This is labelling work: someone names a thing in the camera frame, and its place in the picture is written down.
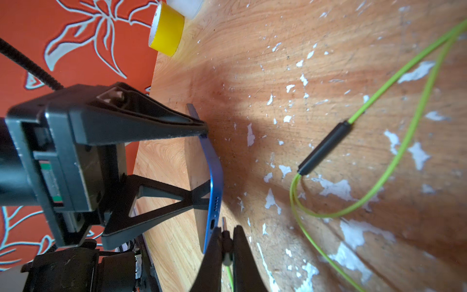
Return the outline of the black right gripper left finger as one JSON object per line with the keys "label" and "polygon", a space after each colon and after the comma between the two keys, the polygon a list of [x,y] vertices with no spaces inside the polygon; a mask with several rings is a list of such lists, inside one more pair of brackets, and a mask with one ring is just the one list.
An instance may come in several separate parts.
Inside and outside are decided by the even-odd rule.
{"label": "black right gripper left finger", "polygon": [[191,292],[220,292],[221,266],[223,264],[223,237],[216,227],[210,238],[206,253],[192,285]]}

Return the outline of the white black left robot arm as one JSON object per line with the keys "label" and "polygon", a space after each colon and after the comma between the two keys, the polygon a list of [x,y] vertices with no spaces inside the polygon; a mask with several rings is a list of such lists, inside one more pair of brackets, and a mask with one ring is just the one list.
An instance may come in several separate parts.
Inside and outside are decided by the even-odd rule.
{"label": "white black left robot arm", "polygon": [[192,191],[126,172],[130,142],[205,138],[192,105],[172,110],[126,83],[64,87],[19,50],[1,53],[52,88],[1,119],[1,204],[41,207],[55,237],[22,266],[26,292],[136,292],[153,287],[147,252],[117,252],[195,207],[209,210],[212,182]]}

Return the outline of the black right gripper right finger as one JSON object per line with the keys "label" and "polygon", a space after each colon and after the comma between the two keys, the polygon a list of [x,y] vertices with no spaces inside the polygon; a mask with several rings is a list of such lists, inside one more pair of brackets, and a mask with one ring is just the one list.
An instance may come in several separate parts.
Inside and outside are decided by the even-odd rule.
{"label": "black right gripper right finger", "polygon": [[267,292],[242,226],[233,230],[233,285],[235,292]]}

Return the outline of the blue smartphone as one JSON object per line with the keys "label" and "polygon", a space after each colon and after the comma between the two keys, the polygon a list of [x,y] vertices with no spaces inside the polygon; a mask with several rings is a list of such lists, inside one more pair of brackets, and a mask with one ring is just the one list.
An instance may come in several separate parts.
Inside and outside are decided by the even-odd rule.
{"label": "blue smartphone", "polygon": [[188,137],[184,149],[199,245],[201,252],[205,253],[220,220],[223,169],[208,135]]}

